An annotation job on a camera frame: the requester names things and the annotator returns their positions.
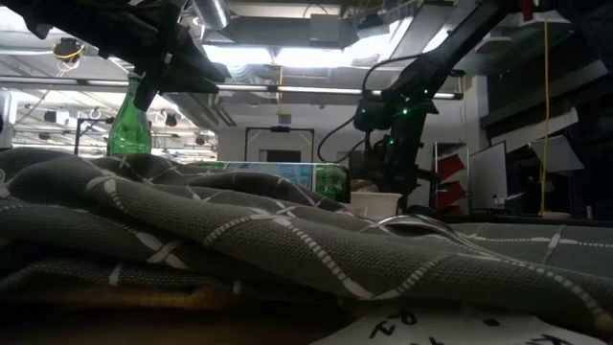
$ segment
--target checkered fabric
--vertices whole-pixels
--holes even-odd
[[[294,303],[437,298],[613,330],[611,230],[454,228],[478,246],[379,226],[275,175],[145,154],[0,153],[0,293],[44,276]]]

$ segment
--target green bottle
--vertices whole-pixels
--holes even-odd
[[[141,76],[127,76],[127,94],[108,134],[106,155],[151,153],[151,130],[145,111],[134,105],[134,95]]]

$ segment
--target ceiling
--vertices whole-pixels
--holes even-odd
[[[189,10],[182,21],[190,26],[194,40],[199,42],[202,39],[205,45],[204,50],[207,51],[213,62],[216,61],[214,49],[248,48],[251,50],[245,51],[247,53],[216,58],[219,59],[218,62],[227,63],[228,58],[243,62],[249,69],[248,81],[255,83],[343,88],[359,88],[366,71],[377,61],[418,54],[425,49],[435,47],[437,42],[444,40],[446,31],[453,29],[470,13],[475,3],[474,0],[437,1],[436,5],[426,3],[420,6],[420,2],[403,3],[402,0],[357,2],[326,0],[320,2],[322,7],[320,8],[309,6],[300,0],[267,0],[266,2],[226,0],[226,2],[233,13],[233,21],[224,31],[204,31],[203,33],[198,20],[194,20],[195,14]],[[359,39],[358,36],[364,35],[364,32],[353,30],[355,36],[348,35],[347,39],[339,38],[338,44],[346,46],[343,50],[331,49],[321,56],[305,56],[305,51],[297,51],[297,54],[284,61],[282,68],[271,67],[264,63],[250,63],[249,59],[255,58],[254,48],[267,52],[266,54],[269,54],[274,61],[278,61],[283,57],[284,49],[287,53],[290,52],[289,48],[300,47],[304,42],[295,40],[292,43],[289,39],[292,35],[303,34],[295,31],[302,30],[300,28],[308,28],[309,17],[312,14],[321,14],[324,11],[329,14],[341,14],[343,20],[346,20],[351,26],[355,25],[361,13],[376,12],[382,9],[386,10],[386,13],[381,15],[384,24],[377,27],[378,30],[382,28],[382,34]],[[554,19],[551,29],[554,36],[563,39],[572,30],[572,27],[565,21],[559,20],[559,16],[548,15]],[[502,48],[486,50],[486,53],[473,51],[457,67],[467,70],[469,75],[486,75],[512,69],[542,51],[542,43],[540,39],[536,39],[541,35],[538,20],[534,23],[525,23],[519,15],[512,15],[491,34],[492,37],[502,36],[508,39]],[[51,54],[33,54],[50,51],[53,45],[64,36],[67,34],[52,30],[47,39],[40,40],[28,32],[21,17],[6,8],[0,8],[0,51],[4,52],[0,53],[0,74],[56,77],[61,73],[60,69],[65,69],[65,67]],[[264,39],[262,37],[265,38],[267,44],[261,46],[237,45],[237,41],[248,39],[262,41]],[[484,44],[487,44],[490,39],[491,37],[487,37]],[[283,42],[284,45],[275,44],[277,42],[275,40]],[[391,64],[376,70],[369,78],[369,87],[386,87],[396,79],[404,65],[406,62]],[[233,75],[231,69],[226,68],[227,66],[222,63],[217,66],[226,74],[227,82],[238,81],[237,75]],[[126,68],[129,69],[129,67],[129,65],[122,64],[120,60],[98,57],[96,48],[87,46],[79,61],[79,66],[66,71],[63,77],[125,81]],[[443,86],[443,91],[460,91],[458,85],[457,80],[450,79]],[[37,103],[46,91],[31,88],[11,90],[19,104],[14,143],[40,145],[49,143],[48,140],[38,139],[35,131],[43,129],[74,131],[77,117],[89,118],[90,112],[95,108],[100,111],[102,118],[113,116],[119,110],[124,97],[121,93],[52,90],[40,103],[40,108],[68,110],[68,116],[72,120],[62,124],[51,124],[43,120],[44,110],[30,112],[30,109],[25,108],[27,104]],[[236,126],[276,124],[276,112],[280,108],[278,94],[223,91],[220,96],[221,99],[216,100],[216,109],[223,108],[233,122],[236,122]],[[281,110],[292,113],[293,126],[330,129],[351,116],[356,101],[357,98],[351,96],[283,94],[281,95]],[[209,131],[218,131],[222,127],[232,125],[225,120],[220,121],[222,117],[216,118],[219,111],[209,111],[209,105],[201,97],[191,98],[188,101],[176,98],[174,101],[169,101],[169,99],[157,96],[148,111],[153,131],[175,133],[179,135],[179,138],[158,138],[156,146],[160,149],[177,148],[177,152],[179,148],[196,148],[194,141],[197,133],[213,134]],[[166,127],[164,124],[164,113],[169,112],[178,114],[179,122],[176,127]],[[26,114],[28,114],[27,118],[21,120]],[[95,147],[90,151],[94,152],[92,154],[97,154],[95,152],[101,151],[104,147],[104,135],[97,132],[108,131],[109,125],[97,124],[97,129],[90,128],[89,130],[92,131],[92,134],[84,136],[81,144],[86,148]],[[72,133],[54,134],[52,138],[53,143],[66,145],[66,148],[60,150],[69,150],[68,146],[75,141],[75,135]],[[216,156],[215,136],[208,135],[208,143],[201,147],[195,158],[188,158],[191,154],[191,152],[185,154],[186,159],[213,159],[211,157]]]

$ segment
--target white paper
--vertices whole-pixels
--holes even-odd
[[[606,345],[522,313],[387,306],[312,345]]]

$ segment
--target gray cloth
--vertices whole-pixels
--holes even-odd
[[[295,303],[437,298],[613,330],[610,230],[455,229],[519,260],[377,226],[275,175],[209,172],[144,154],[0,153],[0,292],[51,275]]]

